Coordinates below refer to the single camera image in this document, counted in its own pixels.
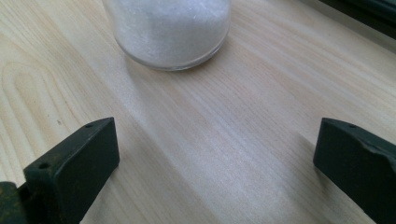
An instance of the wood grain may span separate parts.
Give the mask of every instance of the wood grain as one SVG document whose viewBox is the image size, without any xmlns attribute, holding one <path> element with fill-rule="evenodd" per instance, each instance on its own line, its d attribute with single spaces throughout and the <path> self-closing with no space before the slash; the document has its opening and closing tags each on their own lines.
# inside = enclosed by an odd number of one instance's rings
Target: wood grain
<svg viewBox="0 0 396 224">
<path fill-rule="evenodd" d="M 1 1 L 0 181 L 115 117 L 120 167 L 82 223 L 373 223 L 312 159 L 323 117 L 396 143 L 394 42 L 313 0 L 234 0 L 213 59 L 159 72 L 100 0 Z"/>
</svg>

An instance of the screw hole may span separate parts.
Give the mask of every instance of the screw hole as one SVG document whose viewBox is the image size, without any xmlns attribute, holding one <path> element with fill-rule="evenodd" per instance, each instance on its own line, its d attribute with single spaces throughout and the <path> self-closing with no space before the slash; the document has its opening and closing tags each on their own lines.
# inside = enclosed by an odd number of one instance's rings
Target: screw hole
<svg viewBox="0 0 396 224">
<path fill-rule="evenodd" d="M 41 163 L 41 164 L 38 166 L 38 169 L 44 170 L 44 169 L 47 169 L 47 168 L 49 168 L 49 167 L 50 167 L 50 165 L 49 165 L 48 163 L 44 162 L 44 163 Z"/>
<path fill-rule="evenodd" d="M 26 202 L 30 198 L 30 196 L 32 196 L 32 193 L 29 191 L 26 185 L 22 185 L 19 189 L 19 192 L 20 192 L 21 200 L 23 202 Z"/>
</svg>

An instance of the wooden table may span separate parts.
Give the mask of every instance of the wooden table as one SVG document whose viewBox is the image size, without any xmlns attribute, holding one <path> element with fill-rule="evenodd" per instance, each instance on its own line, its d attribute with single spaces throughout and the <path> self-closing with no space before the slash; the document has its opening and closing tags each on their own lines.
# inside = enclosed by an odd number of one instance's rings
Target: wooden table
<svg viewBox="0 0 396 224">
<path fill-rule="evenodd" d="M 396 44 L 316 0 L 234 0 L 219 53 L 128 59 L 100 0 L 0 2 L 0 180 L 114 117 L 120 167 L 82 223 L 373 223 L 312 159 L 323 117 L 396 143 Z"/>
</svg>

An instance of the black rubber piece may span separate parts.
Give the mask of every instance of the black rubber piece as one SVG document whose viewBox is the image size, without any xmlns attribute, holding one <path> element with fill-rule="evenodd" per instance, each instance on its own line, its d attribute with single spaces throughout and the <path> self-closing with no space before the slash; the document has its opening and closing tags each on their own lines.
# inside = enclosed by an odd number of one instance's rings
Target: black rubber piece
<svg viewBox="0 0 396 224">
<path fill-rule="evenodd" d="M 396 223 L 396 146 L 362 128 L 323 119 L 314 164 L 377 223 Z"/>
<path fill-rule="evenodd" d="M 377 31 L 396 39 L 395 0 L 320 0 Z"/>
<path fill-rule="evenodd" d="M 119 162 L 113 118 L 81 127 L 28 165 L 18 189 L 0 183 L 0 223 L 79 223 Z"/>
</svg>

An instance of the white powder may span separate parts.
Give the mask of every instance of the white powder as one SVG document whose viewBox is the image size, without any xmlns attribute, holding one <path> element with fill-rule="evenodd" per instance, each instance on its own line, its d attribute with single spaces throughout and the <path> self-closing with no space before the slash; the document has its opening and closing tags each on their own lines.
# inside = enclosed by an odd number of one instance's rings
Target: white powder
<svg viewBox="0 0 396 224">
<path fill-rule="evenodd" d="M 230 0 L 104 0 L 114 34 L 138 62 L 162 69 L 200 63 L 227 35 Z"/>
</svg>

